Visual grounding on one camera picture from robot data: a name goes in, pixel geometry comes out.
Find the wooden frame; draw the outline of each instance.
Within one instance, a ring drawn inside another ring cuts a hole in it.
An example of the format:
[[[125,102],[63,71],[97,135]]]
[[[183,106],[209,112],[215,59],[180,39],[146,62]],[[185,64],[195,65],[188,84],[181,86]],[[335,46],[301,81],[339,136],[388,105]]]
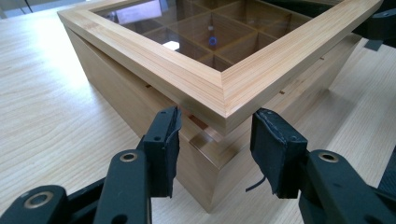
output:
[[[295,124],[359,42],[349,32],[380,3],[346,0],[275,42],[265,36],[265,48],[220,72],[94,13],[133,2],[93,2],[59,15],[89,81],[138,136],[157,111],[183,109],[177,179],[206,211],[254,165],[248,150],[251,114],[264,106]],[[235,54],[226,48],[217,53]]]
[[[59,15],[77,35],[225,135],[366,20],[382,1],[346,0],[224,72],[93,13],[132,2],[136,1],[95,2]]]

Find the glass lid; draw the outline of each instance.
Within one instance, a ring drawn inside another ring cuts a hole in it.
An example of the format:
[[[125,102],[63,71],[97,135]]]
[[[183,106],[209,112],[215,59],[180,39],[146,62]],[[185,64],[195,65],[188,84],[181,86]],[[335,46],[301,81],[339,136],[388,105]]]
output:
[[[256,0],[152,0],[96,12],[222,72],[309,18]]]

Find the wooden table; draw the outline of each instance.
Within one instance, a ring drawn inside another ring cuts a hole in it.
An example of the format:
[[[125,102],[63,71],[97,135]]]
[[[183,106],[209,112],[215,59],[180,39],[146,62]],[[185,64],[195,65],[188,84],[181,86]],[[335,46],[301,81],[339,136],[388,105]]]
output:
[[[55,11],[0,21],[0,214],[19,195],[56,184],[72,193],[106,175],[139,139],[90,85]],[[364,49],[295,125],[309,149],[345,156],[377,186],[396,144],[396,49]],[[297,200],[279,200],[251,170],[211,214],[175,181],[153,199],[154,223],[300,223]]]

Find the wooden box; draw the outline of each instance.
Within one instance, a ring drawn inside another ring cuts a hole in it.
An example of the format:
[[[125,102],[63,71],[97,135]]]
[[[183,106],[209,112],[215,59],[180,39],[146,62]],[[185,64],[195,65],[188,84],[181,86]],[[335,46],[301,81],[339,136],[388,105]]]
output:
[[[206,211],[254,164],[251,114],[264,106],[295,123],[360,40],[350,32],[380,4],[346,0],[310,20],[254,0],[165,2],[100,1],[59,15],[89,81],[139,136],[157,111],[182,108],[177,179]],[[142,4],[161,15],[120,22]]]

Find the light wood surface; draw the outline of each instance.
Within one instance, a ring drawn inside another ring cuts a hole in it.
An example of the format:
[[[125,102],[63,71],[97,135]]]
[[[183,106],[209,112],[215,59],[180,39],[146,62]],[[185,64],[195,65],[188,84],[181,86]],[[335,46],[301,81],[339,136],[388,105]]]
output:
[[[90,85],[54,11],[0,21],[0,214],[28,189],[68,193],[106,175],[112,155],[138,142]],[[295,127],[344,155],[377,186],[396,144],[396,49],[361,41],[340,75]],[[255,166],[208,214],[175,181],[174,198],[153,200],[154,223],[301,223],[297,200],[278,200]]]
[[[59,15],[67,28],[226,135],[372,15],[382,0],[343,1],[224,72],[93,13],[134,2],[101,1]]]
[[[65,29],[88,80],[138,136],[147,131],[156,111],[175,105],[136,74]],[[346,37],[265,107],[295,124],[329,88],[359,40],[356,35]],[[206,211],[216,207],[254,164],[248,154],[250,122],[247,119],[232,133],[220,136],[190,112],[183,111],[177,180]]]

